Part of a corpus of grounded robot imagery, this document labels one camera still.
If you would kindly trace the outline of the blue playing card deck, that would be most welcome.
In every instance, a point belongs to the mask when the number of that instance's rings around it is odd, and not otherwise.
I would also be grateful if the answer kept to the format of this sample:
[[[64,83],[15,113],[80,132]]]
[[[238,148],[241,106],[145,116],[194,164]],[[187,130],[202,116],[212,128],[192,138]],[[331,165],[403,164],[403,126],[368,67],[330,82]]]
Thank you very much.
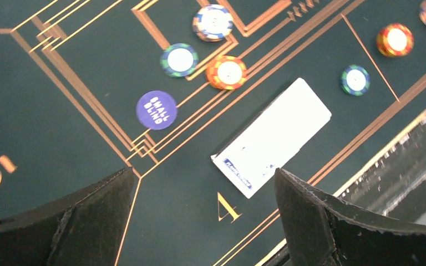
[[[331,116],[306,81],[298,78],[211,160],[250,199]]]

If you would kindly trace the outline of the green poker chip stack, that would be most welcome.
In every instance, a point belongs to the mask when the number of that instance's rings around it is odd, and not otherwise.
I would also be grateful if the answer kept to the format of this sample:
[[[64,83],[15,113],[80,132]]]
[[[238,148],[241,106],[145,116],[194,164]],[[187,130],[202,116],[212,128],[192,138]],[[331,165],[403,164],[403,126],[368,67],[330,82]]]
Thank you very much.
[[[344,92],[353,96],[362,96],[370,86],[370,76],[360,65],[349,65],[341,74],[341,88]]]

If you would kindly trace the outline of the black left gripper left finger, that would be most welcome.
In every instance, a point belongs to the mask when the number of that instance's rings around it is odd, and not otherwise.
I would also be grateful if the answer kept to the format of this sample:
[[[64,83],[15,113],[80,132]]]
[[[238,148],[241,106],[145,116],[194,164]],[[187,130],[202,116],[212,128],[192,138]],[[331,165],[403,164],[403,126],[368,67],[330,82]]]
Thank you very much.
[[[0,265],[113,265],[135,175],[124,168],[79,191],[0,219]]]

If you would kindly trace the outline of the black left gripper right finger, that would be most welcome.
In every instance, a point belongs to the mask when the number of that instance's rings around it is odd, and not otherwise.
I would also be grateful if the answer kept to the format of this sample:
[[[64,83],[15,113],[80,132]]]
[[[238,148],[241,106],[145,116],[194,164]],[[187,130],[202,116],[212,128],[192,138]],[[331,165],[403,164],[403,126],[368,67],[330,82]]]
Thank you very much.
[[[426,226],[382,216],[278,168],[275,195],[292,265],[426,265]]]

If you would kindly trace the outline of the green chips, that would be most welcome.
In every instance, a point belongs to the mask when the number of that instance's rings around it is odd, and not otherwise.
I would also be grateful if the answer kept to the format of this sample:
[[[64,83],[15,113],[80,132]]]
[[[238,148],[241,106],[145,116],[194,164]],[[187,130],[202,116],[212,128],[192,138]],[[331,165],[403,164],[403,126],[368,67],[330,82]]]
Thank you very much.
[[[198,62],[197,52],[186,43],[170,45],[160,57],[160,66],[165,74],[172,78],[182,78],[192,74]]]

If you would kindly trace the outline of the red chips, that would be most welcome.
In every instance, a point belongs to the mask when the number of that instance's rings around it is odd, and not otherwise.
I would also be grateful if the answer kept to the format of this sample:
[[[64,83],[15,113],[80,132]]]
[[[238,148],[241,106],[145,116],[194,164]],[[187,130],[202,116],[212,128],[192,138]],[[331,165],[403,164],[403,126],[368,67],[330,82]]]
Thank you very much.
[[[222,90],[235,90],[246,81],[246,65],[237,58],[223,55],[213,59],[206,69],[206,78],[211,86]]]

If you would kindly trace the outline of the red yellow poker chip stack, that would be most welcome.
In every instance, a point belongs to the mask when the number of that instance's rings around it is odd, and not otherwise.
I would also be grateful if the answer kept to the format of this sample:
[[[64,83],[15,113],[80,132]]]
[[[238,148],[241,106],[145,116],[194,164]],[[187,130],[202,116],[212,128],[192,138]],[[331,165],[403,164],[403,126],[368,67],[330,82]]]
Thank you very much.
[[[400,23],[393,23],[379,31],[376,45],[386,57],[403,57],[412,51],[414,37],[408,27]]]

